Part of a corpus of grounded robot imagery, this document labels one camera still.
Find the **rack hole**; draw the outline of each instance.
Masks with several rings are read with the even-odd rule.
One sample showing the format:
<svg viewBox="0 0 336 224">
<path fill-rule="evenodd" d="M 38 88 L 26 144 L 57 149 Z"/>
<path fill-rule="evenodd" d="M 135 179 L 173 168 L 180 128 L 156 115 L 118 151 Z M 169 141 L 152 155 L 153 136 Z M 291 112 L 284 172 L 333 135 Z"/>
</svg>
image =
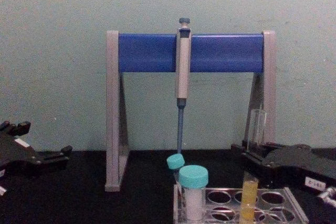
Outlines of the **rack hole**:
<svg viewBox="0 0 336 224">
<path fill-rule="evenodd" d="M 261 197 L 264 201 L 270 204 L 282 204 L 285 201 L 280 193 L 275 192 L 263 193 Z"/>
<path fill-rule="evenodd" d="M 281 221 L 281 219 L 277 216 L 277 215 L 270 215 L 271 216 L 271 218 L 273 219 L 273 220 L 276 220 L 276 221 Z"/>
<path fill-rule="evenodd" d="M 263 221 L 265 219 L 265 213 L 258 208 L 254 210 L 254 220 L 256 222 Z"/>
<path fill-rule="evenodd" d="M 235 217 L 235 212 L 226 207 L 216 207 L 212 209 L 211 216 L 216 220 L 228 221 Z"/>
<path fill-rule="evenodd" d="M 214 203 L 224 204 L 231 200 L 231 196 L 223 191 L 212 191 L 208 194 L 208 199 Z"/>
<path fill-rule="evenodd" d="M 285 217 L 285 219 L 286 219 L 287 221 L 292 221 L 292 220 L 294 220 L 294 218 L 295 218 L 294 214 L 293 214 L 291 211 L 289 211 L 288 209 L 286 209 L 286 208 L 282 208 L 282 207 L 273 207 L 273 208 L 271 208 L 270 210 L 271 210 L 271 211 L 278 211 L 278 212 L 281 212 L 282 215 Z"/>
<path fill-rule="evenodd" d="M 238 201 L 238 202 L 241 202 L 242 201 L 242 192 L 239 191 L 235 194 L 235 200 Z"/>
</svg>

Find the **blue pipette holder bar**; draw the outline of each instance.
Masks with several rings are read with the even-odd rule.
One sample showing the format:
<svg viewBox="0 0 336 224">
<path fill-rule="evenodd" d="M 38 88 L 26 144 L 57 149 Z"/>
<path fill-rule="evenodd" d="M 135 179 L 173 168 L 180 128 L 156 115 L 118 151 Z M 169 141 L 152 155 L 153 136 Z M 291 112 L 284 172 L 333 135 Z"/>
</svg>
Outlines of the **blue pipette holder bar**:
<svg viewBox="0 0 336 224">
<path fill-rule="evenodd" d="M 175 72 L 176 34 L 120 34 L 107 32 L 106 49 L 106 191 L 119 191 L 128 158 L 123 72 Z M 275 138 L 275 33 L 194 34 L 191 72 L 253 72 L 245 128 L 251 109 L 267 112 L 264 142 Z"/>
</svg>

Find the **teal screw cap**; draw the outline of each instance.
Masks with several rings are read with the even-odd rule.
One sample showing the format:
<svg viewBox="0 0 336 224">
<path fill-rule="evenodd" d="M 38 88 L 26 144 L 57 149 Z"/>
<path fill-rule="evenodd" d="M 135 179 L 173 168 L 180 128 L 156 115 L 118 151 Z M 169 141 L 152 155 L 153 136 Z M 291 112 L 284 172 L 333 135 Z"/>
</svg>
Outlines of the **teal screw cap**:
<svg viewBox="0 0 336 224">
<path fill-rule="evenodd" d="M 167 158 L 167 164 L 171 170 L 179 169 L 184 166 L 184 158 L 182 154 L 176 153 Z"/>
<path fill-rule="evenodd" d="M 186 188 L 203 188 L 209 182 L 208 170 L 199 165 L 184 166 L 179 172 L 179 182 Z"/>
</svg>

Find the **green wall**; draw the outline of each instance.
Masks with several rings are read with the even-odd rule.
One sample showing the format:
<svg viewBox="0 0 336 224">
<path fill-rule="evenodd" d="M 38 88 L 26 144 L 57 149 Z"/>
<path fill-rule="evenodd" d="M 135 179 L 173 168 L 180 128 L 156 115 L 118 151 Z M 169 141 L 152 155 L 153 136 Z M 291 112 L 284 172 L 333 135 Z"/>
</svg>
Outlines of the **green wall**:
<svg viewBox="0 0 336 224">
<path fill-rule="evenodd" d="M 105 148 L 105 39 L 121 33 L 277 33 L 277 141 L 335 146 L 336 0 L 0 0 L 0 120 L 38 150 Z M 244 135 L 250 73 L 191 75 L 184 148 Z M 176 147 L 174 74 L 125 74 L 132 149 Z"/>
</svg>

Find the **white label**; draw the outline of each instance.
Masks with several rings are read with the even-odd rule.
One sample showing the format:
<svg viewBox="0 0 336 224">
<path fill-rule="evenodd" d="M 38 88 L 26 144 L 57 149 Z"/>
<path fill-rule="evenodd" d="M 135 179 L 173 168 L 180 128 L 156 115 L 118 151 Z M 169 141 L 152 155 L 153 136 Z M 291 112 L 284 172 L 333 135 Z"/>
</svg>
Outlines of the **white label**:
<svg viewBox="0 0 336 224">
<path fill-rule="evenodd" d="M 23 141 L 22 139 L 17 138 L 17 139 L 15 140 L 15 142 L 18 143 L 18 144 L 20 144 L 20 145 L 22 145 L 24 148 L 30 147 L 30 145 L 27 144 L 27 143 L 26 143 L 25 141 Z"/>
<path fill-rule="evenodd" d="M 304 182 L 304 184 L 319 191 L 324 191 L 326 188 L 324 182 L 318 181 L 310 177 L 306 177 L 306 181 Z"/>
</svg>

